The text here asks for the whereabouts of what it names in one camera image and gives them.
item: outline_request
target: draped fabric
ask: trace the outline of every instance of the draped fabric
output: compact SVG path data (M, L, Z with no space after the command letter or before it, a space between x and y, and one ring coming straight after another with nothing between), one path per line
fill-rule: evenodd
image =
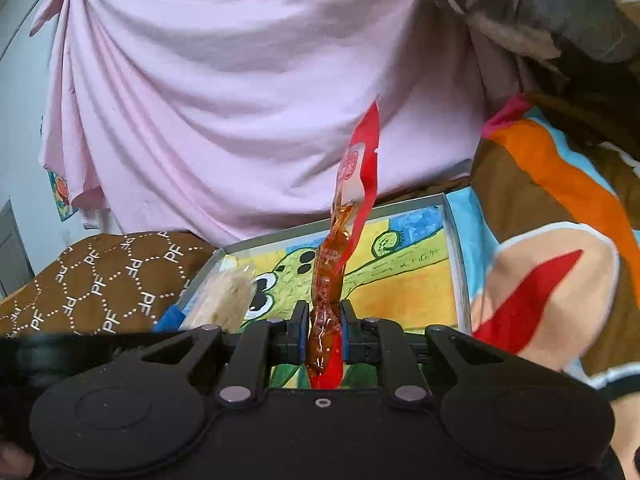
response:
M325 216L376 96L380 194L470 169L478 60L431 4L43 0L31 34L57 14L40 161L124 232L222 245Z

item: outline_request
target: blue object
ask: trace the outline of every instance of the blue object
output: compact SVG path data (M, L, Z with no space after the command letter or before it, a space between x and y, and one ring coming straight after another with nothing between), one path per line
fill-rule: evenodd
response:
M154 326L154 332L174 332L180 328L185 317L180 309L173 304L162 314L158 324Z

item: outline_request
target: colorful blanket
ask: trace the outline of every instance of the colorful blanket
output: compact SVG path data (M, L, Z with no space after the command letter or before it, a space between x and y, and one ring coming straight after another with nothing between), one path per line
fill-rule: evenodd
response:
M474 336L599 389L626 480L640 478L639 176L519 97L485 125L470 186L447 195Z

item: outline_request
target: plastic bag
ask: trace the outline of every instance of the plastic bag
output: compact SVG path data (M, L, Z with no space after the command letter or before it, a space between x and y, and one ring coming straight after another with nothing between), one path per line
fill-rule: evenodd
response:
M316 251L311 285L311 330L306 369L313 388L337 388L342 380L338 302L344 266L360 238L378 187L380 117L374 102L351 136L338 168L331 229Z
M200 285L180 330L216 324L225 332L237 332L255 294L254 274L252 266L212 270Z

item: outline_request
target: orange painted area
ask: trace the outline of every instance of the orange painted area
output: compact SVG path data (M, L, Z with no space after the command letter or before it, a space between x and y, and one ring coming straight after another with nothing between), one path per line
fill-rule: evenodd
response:
M522 120L491 134L533 181L558 200L574 217L615 243L630 266L636 300L640 298L640 250L625 209L617 197L583 171L565 162L549 132L531 120Z

